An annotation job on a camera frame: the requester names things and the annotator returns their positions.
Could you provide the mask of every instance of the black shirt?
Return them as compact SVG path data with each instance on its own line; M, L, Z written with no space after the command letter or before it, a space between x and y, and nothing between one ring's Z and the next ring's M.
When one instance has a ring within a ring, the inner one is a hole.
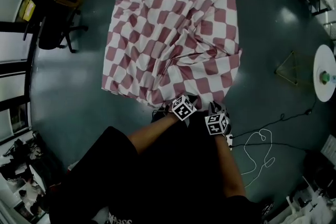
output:
M258 206L225 198L214 138L204 117L178 122L138 155L109 127L62 183L50 222L89 223L108 205L111 224L260 223Z

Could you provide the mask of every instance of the tangled white wire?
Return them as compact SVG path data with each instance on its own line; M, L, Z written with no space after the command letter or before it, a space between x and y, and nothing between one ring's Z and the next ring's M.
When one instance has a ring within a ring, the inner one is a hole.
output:
M245 145L244 145L244 151L245 151L245 153L247 154L247 156L251 159L251 161L254 163L254 166L255 166L255 167L254 167L254 169L251 170L251 171L242 173L242 175L246 175L246 174L252 173L252 172L254 172L254 171L257 169L257 163L254 161L254 159L251 158L251 156L250 156L250 155L248 154L248 152L246 151L246 145L247 145L248 141L251 139L251 137L252 137L254 134L259 134L261 140L262 140L262 141L265 141L265 140L266 140L266 137L260 133L261 131L267 131L267 132L270 133L271 146L269 147L269 150L268 150L267 154L266 154L265 157L264 157L264 164L261 166L261 168L260 168L260 170L259 170L259 173L258 173L257 177L255 177L255 178L254 178L248 185L246 185L245 188L247 188L249 185L251 185L251 184L252 184L252 183L259 177L259 175L260 175L261 170L263 169L263 167L269 168L269 167L271 167L271 165L272 165L272 164L274 163L274 161L275 161L275 158L274 158L274 157L270 158L269 160L266 160L266 159L267 159L267 156L268 156L268 154L269 154L269 152L270 152L270 150L271 150L271 148L272 148L272 143L273 143L273 142L272 142L272 132L271 132L270 130L268 130L268 129L260 129L259 132L254 132L254 133L248 138L248 140L246 141L246 143L245 143Z

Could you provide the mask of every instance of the office chair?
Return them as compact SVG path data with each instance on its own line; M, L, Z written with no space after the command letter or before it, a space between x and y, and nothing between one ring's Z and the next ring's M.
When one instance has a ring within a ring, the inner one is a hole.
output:
M87 26L81 25L72 27L73 18L80 14L78 9L72 11L69 16L69 8L58 4L55 0L32 0L36 5L32 18L27 25L25 34L29 27L40 25L38 33L38 47L45 50L63 48L61 42L65 38L71 53L75 53L71 46L69 33L75 30L87 31Z

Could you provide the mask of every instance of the red and white checkered fabric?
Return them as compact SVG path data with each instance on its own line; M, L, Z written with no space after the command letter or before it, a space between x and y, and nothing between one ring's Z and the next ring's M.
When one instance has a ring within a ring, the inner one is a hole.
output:
M159 107L222 102L240 63L236 0L116 0L102 88Z

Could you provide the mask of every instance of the forearm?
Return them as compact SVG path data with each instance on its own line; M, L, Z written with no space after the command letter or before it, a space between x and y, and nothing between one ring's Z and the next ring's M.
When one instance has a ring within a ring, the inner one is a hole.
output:
M243 180L225 137L217 135L215 141L217 145L219 165L223 176L225 196L245 196Z
M136 151L140 154L152 145L165 130L175 124L178 120L179 119L173 113L168 113L167 116L132 133L128 136L128 138L134 145Z

